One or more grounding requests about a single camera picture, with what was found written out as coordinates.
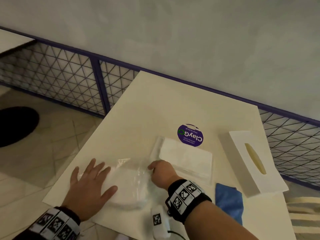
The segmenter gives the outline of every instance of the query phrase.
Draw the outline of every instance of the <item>left hand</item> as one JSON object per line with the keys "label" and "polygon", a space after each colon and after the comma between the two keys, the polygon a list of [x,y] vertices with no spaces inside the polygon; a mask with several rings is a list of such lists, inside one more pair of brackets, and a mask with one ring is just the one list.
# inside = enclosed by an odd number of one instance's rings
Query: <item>left hand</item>
{"label": "left hand", "polygon": [[97,214],[118,190],[118,187],[114,185],[101,195],[102,184],[111,168],[107,167],[100,172],[105,163],[102,162],[94,166],[95,162],[95,158],[90,161],[79,181],[79,167],[73,170],[70,178],[70,189],[62,203],[62,206],[77,214],[82,222]]}

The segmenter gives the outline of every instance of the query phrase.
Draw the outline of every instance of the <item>plastic bag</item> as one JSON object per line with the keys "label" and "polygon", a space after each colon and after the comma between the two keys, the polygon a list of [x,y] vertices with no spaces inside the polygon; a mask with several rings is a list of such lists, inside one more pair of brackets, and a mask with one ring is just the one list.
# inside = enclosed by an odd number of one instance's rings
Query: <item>plastic bag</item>
{"label": "plastic bag", "polygon": [[101,193],[113,185],[118,186],[118,191],[107,202],[108,205],[131,210],[142,208],[146,204],[150,182],[148,162],[144,159],[126,158],[117,160],[113,165],[106,164],[105,167],[110,166],[111,170],[102,185]]}

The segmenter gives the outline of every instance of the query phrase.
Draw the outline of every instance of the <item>purple round sticker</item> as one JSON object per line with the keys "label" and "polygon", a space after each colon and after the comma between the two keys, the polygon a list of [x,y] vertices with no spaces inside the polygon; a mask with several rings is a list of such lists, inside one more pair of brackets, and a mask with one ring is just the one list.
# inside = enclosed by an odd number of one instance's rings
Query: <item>purple round sticker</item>
{"label": "purple round sticker", "polygon": [[198,127],[186,124],[178,128],[178,137],[181,142],[197,147],[203,142],[203,134]]}

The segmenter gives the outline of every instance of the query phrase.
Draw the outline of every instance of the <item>white device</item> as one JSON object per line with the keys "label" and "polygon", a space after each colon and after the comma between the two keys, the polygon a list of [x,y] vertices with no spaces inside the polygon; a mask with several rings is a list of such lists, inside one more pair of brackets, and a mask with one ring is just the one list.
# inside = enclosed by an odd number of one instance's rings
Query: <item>white device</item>
{"label": "white device", "polygon": [[151,217],[153,220],[153,238],[155,240],[168,239],[171,236],[169,219],[170,217],[164,211],[162,205],[158,205],[151,208]]}

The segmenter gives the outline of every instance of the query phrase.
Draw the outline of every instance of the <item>tiled floor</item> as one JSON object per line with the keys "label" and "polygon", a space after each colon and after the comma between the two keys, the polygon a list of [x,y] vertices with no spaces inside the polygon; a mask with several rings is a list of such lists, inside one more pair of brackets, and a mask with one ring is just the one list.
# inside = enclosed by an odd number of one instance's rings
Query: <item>tiled floor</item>
{"label": "tiled floor", "polygon": [[[1,95],[0,86],[0,109],[12,106],[34,108],[40,122],[26,138],[0,148],[0,240],[12,239],[50,208],[43,197],[102,121],[22,92]],[[117,236],[91,222],[81,229],[80,239]]]}

